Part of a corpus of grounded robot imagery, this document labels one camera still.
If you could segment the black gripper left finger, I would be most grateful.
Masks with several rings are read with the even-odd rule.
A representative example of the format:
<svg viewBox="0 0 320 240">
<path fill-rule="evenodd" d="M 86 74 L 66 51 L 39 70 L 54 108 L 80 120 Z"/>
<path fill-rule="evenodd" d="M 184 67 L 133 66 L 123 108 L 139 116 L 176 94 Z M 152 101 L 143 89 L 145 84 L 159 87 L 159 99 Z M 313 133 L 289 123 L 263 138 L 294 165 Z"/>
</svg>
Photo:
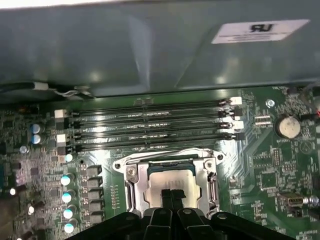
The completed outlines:
<svg viewBox="0 0 320 240">
<path fill-rule="evenodd" d="M 170 240 L 173 204 L 169 189 L 161 191 L 162 207 L 152 208 L 151 215 L 139 217 L 124 212 L 69 237 L 70 240 Z"/>
</svg>

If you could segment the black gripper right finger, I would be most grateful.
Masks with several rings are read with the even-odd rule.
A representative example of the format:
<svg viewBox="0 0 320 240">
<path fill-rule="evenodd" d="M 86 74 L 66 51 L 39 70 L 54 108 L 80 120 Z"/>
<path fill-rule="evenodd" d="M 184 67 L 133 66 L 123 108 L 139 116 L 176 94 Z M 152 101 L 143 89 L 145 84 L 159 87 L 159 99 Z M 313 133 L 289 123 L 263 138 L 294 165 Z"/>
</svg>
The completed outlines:
<svg viewBox="0 0 320 240">
<path fill-rule="evenodd" d="M 184 240 L 292 240 L 285 234 L 241 218 L 229 212 L 220 211 L 210 218 L 201 215 L 195 208 L 184 207 L 182 189 L 172 191 L 172 205 L 183 229 Z"/>
</svg>

